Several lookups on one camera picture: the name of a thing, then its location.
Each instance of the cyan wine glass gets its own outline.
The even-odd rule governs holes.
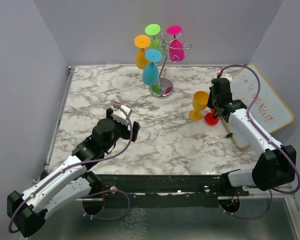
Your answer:
[[[154,63],[161,60],[162,54],[157,49],[149,49],[145,52],[145,58],[151,63],[145,66],[142,73],[142,81],[145,85],[153,86],[157,84],[159,78],[159,70]]]

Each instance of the white wall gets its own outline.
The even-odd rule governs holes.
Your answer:
[[[297,150],[300,171],[300,0],[285,0],[251,59],[294,113],[275,137]],[[300,191],[297,193],[300,207]]]
[[[132,64],[148,24],[181,25],[182,64],[248,63],[283,0],[33,0],[70,65]]]
[[[42,171],[67,66],[32,0],[0,0],[0,240],[18,237],[6,199]]]

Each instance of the marble surface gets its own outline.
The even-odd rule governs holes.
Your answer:
[[[251,148],[239,149],[232,138],[225,138],[228,131],[222,121],[210,126],[204,119],[193,122],[188,117],[194,93],[209,92],[218,70],[220,67],[168,66],[166,78],[172,80],[175,93],[157,99],[142,83],[142,70],[136,66],[76,67],[49,170],[91,134],[112,104],[132,108],[131,120],[139,122],[141,129],[125,153],[92,168],[98,174],[215,175],[253,168],[256,155]],[[119,140],[112,154],[126,143]]]

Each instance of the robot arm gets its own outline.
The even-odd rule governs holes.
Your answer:
[[[233,100],[230,82],[226,78],[212,80],[208,100],[209,108],[215,109],[217,116],[222,117],[236,133],[244,137],[255,151],[258,161],[253,169],[237,170],[227,173],[231,186],[257,187],[263,191],[283,184],[291,183],[295,179],[295,171],[285,157],[253,126],[247,117],[247,107],[241,100]],[[284,146],[270,136],[269,133],[250,115],[253,122],[290,157],[296,164],[296,150],[291,146]]]
[[[128,117],[132,113],[126,106],[121,106],[121,109]],[[139,124],[134,122],[131,129],[132,142],[136,141],[139,129]],[[120,110],[114,111],[109,108],[106,111],[106,118],[97,123],[92,134],[78,144],[56,170],[22,193],[13,191],[7,197],[7,214],[12,218],[19,208],[13,223],[22,235],[24,237],[33,235],[43,226],[46,218],[65,204],[88,194],[101,192],[103,188],[101,180],[92,171],[88,171],[97,162],[81,163],[103,159],[105,153],[113,150],[118,139],[127,140],[130,134],[125,114]]]

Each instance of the whiteboard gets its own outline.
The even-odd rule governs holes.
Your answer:
[[[248,66],[256,72],[261,82],[261,90],[258,99],[252,106],[250,113],[256,121],[268,132],[273,133],[294,121],[294,115],[280,96],[270,85],[265,76],[255,64]],[[255,75],[244,68],[232,77],[230,83],[232,99],[240,99],[247,107],[253,101],[258,90],[258,81]],[[248,142],[235,130],[227,125],[233,133],[233,139],[239,148],[245,148]]]

